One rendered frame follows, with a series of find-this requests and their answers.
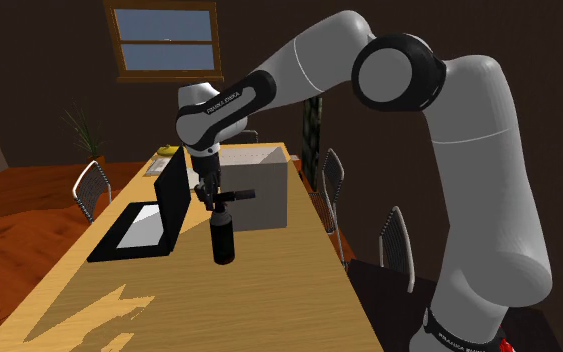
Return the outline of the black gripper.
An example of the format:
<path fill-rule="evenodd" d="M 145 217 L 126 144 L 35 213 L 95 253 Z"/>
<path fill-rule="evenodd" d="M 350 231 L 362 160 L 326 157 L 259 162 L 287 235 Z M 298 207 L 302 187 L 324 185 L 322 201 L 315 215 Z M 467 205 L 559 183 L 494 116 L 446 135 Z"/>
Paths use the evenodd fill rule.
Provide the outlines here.
<path fill-rule="evenodd" d="M 214 206 L 219 203 L 218 194 L 221 176 L 219 155 L 213 154 L 205 157 L 193 156 L 192 167 L 202 180 L 194 186 L 197 198 L 205 205 L 207 211 L 211 211 L 212 203 Z M 212 196 L 207 190 L 205 183 L 208 186 L 212 185 Z"/>

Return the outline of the black open laptop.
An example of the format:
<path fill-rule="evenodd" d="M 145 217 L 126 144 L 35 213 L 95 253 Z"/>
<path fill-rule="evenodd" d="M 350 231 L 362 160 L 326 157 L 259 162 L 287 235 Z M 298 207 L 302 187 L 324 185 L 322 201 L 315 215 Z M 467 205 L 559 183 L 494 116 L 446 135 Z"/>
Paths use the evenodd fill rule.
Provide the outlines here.
<path fill-rule="evenodd" d="M 183 147 L 176 150 L 153 186 L 156 200 L 129 203 L 87 257 L 88 262 L 172 252 L 191 202 Z"/>

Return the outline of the black bottle with spout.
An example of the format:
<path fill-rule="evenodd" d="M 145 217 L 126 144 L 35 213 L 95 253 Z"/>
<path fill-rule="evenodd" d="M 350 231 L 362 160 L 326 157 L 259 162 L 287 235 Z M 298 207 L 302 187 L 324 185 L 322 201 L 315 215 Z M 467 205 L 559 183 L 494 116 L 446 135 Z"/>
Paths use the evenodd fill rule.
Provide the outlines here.
<path fill-rule="evenodd" d="M 233 222 L 227 203 L 253 199 L 254 189 L 218 193 L 213 197 L 213 211 L 210 217 L 210 234 L 214 262 L 226 265 L 235 259 Z"/>

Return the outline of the grey box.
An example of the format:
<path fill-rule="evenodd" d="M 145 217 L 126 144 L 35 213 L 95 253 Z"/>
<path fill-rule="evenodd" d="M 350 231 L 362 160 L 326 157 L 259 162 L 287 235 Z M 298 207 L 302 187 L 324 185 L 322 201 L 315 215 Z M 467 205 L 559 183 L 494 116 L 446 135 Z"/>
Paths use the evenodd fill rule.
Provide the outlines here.
<path fill-rule="evenodd" d="M 281 147 L 246 145 L 219 154 L 222 192 L 253 190 L 252 199 L 227 204 L 234 231 L 287 226 L 288 161 Z"/>

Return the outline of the grey flat pad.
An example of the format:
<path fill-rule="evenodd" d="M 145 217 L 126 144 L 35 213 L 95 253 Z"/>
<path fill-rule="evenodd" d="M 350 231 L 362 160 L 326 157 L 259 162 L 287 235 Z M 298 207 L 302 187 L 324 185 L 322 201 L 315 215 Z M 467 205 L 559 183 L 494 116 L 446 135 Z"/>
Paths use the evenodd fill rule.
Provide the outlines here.
<path fill-rule="evenodd" d="M 158 176 L 162 173 L 164 168 L 169 163 L 169 158 L 158 158 L 155 159 L 145 172 L 145 176 Z"/>

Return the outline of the tall dark patterned panel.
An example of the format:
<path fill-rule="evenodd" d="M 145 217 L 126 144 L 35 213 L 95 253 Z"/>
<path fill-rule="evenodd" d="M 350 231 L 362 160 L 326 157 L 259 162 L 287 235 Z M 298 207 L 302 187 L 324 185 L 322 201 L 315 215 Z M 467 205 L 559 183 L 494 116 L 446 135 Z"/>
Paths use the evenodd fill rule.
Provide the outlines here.
<path fill-rule="evenodd" d="M 302 133 L 302 171 L 313 191 L 317 190 L 317 167 L 320 151 L 322 97 L 315 96 L 304 101 Z"/>

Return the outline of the wooden table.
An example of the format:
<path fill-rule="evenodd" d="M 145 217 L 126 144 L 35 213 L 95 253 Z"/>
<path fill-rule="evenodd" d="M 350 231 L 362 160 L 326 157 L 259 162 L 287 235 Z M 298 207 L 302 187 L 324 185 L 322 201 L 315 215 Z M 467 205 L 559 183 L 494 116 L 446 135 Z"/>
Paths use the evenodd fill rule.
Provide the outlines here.
<path fill-rule="evenodd" d="M 286 226 L 236 233 L 230 264 L 213 261 L 198 201 L 171 254 L 88 261 L 128 204 L 154 197 L 137 173 L 3 322 L 0 352 L 381 352 L 294 166 Z"/>

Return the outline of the metal mesh chair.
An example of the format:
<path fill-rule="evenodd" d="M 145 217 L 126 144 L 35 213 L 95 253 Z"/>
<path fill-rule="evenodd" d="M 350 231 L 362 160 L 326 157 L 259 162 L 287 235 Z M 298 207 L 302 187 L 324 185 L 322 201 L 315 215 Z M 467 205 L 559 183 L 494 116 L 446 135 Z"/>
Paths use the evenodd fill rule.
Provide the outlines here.
<path fill-rule="evenodd" d="M 407 275 L 407 292 L 412 293 L 415 286 L 414 259 L 404 217 L 398 206 L 389 212 L 378 240 L 379 265 Z"/>
<path fill-rule="evenodd" d="M 344 168 L 332 148 L 328 149 L 325 157 L 322 167 L 322 181 L 322 189 L 317 192 L 310 192 L 309 197 L 326 233 L 329 236 L 336 236 L 340 262 L 342 267 L 347 270 L 349 263 L 344 257 L 337 215 L 337 202 L 344 181 Z"/>
<path fill-rule="evenodd" d="M 112 189 L 109 180 L 96 160 L 91 161 L 77 178 L 72 196 L 87 221 L 94 221 L 94 210 L 99 197 L 107 192 L 108 202 L 112 201 Z"/>

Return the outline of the potted green plant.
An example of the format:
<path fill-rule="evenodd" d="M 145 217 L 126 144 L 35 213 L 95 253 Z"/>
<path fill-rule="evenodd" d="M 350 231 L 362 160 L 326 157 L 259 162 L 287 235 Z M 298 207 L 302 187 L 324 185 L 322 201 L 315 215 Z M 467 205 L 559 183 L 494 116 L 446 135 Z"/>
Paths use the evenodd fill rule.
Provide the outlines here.
<path fill-rule="evenodd" d="M 83 109 L 72 101 L 69 108 L 63 110 L 61 119 L 74 131 L 74 144 L 88 154 L 89 162 L 96 161 L 101 167 L 106 164 L 105 156 L 99 151 L 105 143 L 101 137 L 91 131 Z"/>

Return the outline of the wooden framed window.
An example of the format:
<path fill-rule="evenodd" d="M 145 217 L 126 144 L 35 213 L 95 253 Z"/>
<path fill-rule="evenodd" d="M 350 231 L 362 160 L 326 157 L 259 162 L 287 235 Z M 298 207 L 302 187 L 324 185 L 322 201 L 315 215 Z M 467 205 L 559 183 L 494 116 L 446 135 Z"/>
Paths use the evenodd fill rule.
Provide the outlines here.
<path fill-rule="evenodd" d="M 224 80 L 211 1 L 103 0 L 119 83 Z"/>

